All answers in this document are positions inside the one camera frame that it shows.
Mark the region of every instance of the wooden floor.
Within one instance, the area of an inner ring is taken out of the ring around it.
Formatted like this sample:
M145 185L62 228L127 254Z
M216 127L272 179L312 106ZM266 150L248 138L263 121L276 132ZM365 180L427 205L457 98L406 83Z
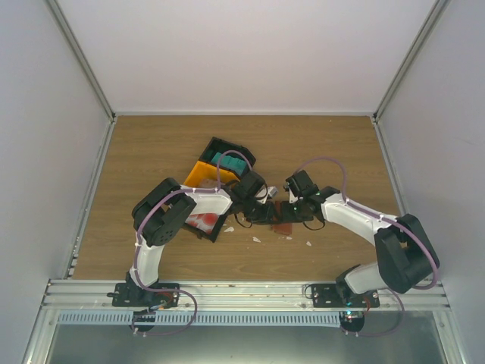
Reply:
M374 128L358 117L122 117L118 119L89 216L74 278L124 279L133 259L131 210L166 177L182 183L211 137L249 148L255 170L268 185L281 187L303 161L317 155L338 158L349 173L351 198L396 214ZM335 165L317 162L306 171L320 188L340 187ZM280 188L277 199L287 199ZM320 231L293 227L291 240L268 226L234 232L216 243L187 231L166 246L159 269L174 280L333 280L347 268L375 260L372 245L340 226ZM257 237L261 242L253 241Z

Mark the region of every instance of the green sponge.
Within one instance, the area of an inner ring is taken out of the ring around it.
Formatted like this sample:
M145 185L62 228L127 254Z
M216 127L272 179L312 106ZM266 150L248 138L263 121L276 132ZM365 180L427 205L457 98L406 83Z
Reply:
M215 165L217 164L217 161L221 157L222 153L215 153L214 158L212 158L211 163L214 163ZM236 157L231 157L230 155L225 155L222 157L221 160L221 167L228 168L231 171L235 171L239 176L243 174L244 168L246 168L247 163L246 161L236 158Z

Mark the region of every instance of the white wall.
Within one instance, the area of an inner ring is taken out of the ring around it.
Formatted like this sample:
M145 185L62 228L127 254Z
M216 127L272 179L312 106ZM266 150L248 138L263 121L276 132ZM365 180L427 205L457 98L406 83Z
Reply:
M62 275L108 119L40 0L0 4L0 353L20 362Z
M374 112L433 0L60 0L118 112Z
M451 2L381 121L476 363L485 357L484 14L485 2Z

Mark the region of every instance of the metal strip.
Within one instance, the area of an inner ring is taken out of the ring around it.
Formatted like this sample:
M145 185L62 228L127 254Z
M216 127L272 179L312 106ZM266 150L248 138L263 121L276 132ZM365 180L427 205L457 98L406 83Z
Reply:
M138 325L186 325L192 318L189 311L156 312L155 322ZM63 325L130 325L133 311L63 310L58 324ZM199 312L195 326L340 326L335 312Z
M465 348L462 336L451 312L433 312L436 329L440 336L446 361L450 364L466 364Z
M117 111L117 116L246 116L246 115L262 115L262 116L372 116L371 111Z
M411 48L408 50L408 53L404 57L396 75L393 78L389 88L387 89L386 93L384 94L383 99L380 101L379 106L377 106L377 110L374 114L376 118L376 122L378 123L382 114L386 110L386 107L390 103L391 99L394 96L394 93L398 89L399 85L401 84L402 80L404 79L405 75L408 73L409 68L411 67L412 63L416 59L419 51L423 48L423 44L426 42L428 36L433 31L434 26L437 24L438 20L440 19L441 15L443 14L446 6L449 4L449 0L436 0L431 8L430 12L428 13L421 29L419 30L415 40L411 44Z
M396 198L397 206L401 215L404 215L408 211L408 206L404 200L404 195L402 193L402 185L397 177L396 169L394 168L393 160L391 159L389 149L387 147L386 137L384 136L380 125L372 118L372 124L376 132L377 140L379 141L380 151L386 164L387 174L391 181L391 186L393 188L394 196Z
M107 309L113 307L108 292L119 281L51 281L42 302L45 309ZM340 312L341 307L314 308L304 295L310 283L317 282L237 282L237 281L179 281L180 287L197 299L200 311L218 312ZM377 311L399 311L399 304L387 290L380 290L380 308ZM429 291L410 290L401 296L406 310L449 310L443 286L438 284ZM179 306L171 311L191 310L193 302L181 296Z
M44 364L54 339L55 328L59 316L58 310L39 311L36 324L30 336L27 351L23 357L23 364Z
M88 222L89 213L91 211L92 202L96 193L96 188L98 187L99 178L101 177L101 172L103 165L106 160L106 155L108 154L109 144L111 142L111 137L113 136L114 126L116 125L116 119L114 123L110 123L106 128L105 137L99 147L98 157L96 159L95 168L91 176L91 181L89 182L88 190L84 196L83 210L80 214L80 220L78 221L78 228L74 238L73 250L70 254L69 261L65 265L64 278L69 278L74 273L75 259L79 253L79 249L83 240L84 231Z
M49 9L52 12L52 15L56 19L58 26L61 29L61 32L64 34L64 37L69 43L70 48L72 49L74 56L80 63L81 68L84 71L84 74L87 76L89 83L91 84L92 88L96 96L98 97L99 102L101 103L103 109L106 112L106 115L109 117L110 121L114 119L114 112L109 105L108 100L106 99L105 93L103 92L101 86L99 86L99 82L96 79L96 76L92 72L92 68L89 66L89 62L86 59L86 56L83 53L76 37L69 26L69 23L62 12L61 6L59 6L57 0L45 0Z

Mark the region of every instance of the black mounting bracket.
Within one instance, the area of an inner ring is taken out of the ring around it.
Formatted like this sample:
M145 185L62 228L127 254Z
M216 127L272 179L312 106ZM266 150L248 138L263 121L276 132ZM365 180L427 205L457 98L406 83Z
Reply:
M310 284L307 290L311 291L311 300L315 308L345 308L345 309L364 309L368 305L371 308L380 306L379 296L376 290L363 294L356 294L344 302L339 295L335 283Z
M164 283L155 282L150 288L156 290L179 290L178 283ZM113 307L153 307L162 306L164 309L177 307L179 302L179 295L174 292L150 292L143 290L135 284L127 272L126 282L118 283L114 286L114 292L108 293L108 297L112 298Z

